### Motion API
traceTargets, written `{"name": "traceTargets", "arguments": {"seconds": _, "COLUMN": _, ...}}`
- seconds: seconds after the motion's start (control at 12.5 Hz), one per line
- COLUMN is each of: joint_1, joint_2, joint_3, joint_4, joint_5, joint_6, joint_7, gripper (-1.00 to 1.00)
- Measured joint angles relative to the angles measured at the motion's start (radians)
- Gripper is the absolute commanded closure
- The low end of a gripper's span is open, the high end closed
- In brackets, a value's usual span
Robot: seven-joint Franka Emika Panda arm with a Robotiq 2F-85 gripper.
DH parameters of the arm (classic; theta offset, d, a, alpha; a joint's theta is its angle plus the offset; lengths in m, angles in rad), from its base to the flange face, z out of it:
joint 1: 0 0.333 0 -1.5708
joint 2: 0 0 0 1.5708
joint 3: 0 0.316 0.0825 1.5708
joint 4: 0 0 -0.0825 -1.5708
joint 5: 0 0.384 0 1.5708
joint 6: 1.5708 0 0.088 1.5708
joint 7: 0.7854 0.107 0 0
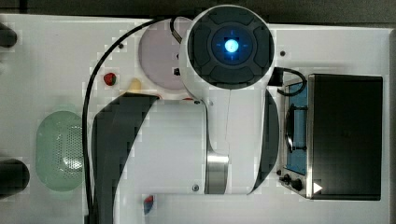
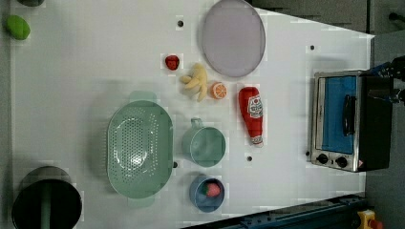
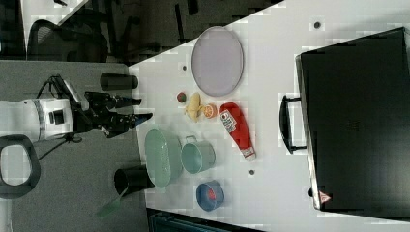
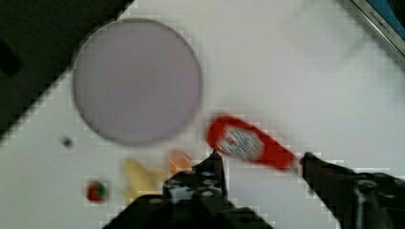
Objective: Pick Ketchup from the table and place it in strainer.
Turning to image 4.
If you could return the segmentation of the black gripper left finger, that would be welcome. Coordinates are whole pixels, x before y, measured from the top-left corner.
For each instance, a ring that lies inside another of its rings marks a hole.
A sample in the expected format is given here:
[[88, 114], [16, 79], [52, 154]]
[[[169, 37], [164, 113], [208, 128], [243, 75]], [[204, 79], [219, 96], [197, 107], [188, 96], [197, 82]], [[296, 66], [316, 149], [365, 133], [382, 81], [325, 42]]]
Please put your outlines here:
[[136, 198], [104, 229], [274, 229], [227, 196], [222, 157], [207, 159], [170, 177], [160, 195]]

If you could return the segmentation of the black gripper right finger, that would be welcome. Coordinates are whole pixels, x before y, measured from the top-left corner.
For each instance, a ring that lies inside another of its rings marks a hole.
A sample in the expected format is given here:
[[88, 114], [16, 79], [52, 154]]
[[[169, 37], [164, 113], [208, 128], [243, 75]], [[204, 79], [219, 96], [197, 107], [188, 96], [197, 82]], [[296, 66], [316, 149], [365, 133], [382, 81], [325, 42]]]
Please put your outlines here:
[[405, 182], [385, 173], [356, 173], [312, 153], [300, 160], [302, 178], [341, 229], [405, 229]]

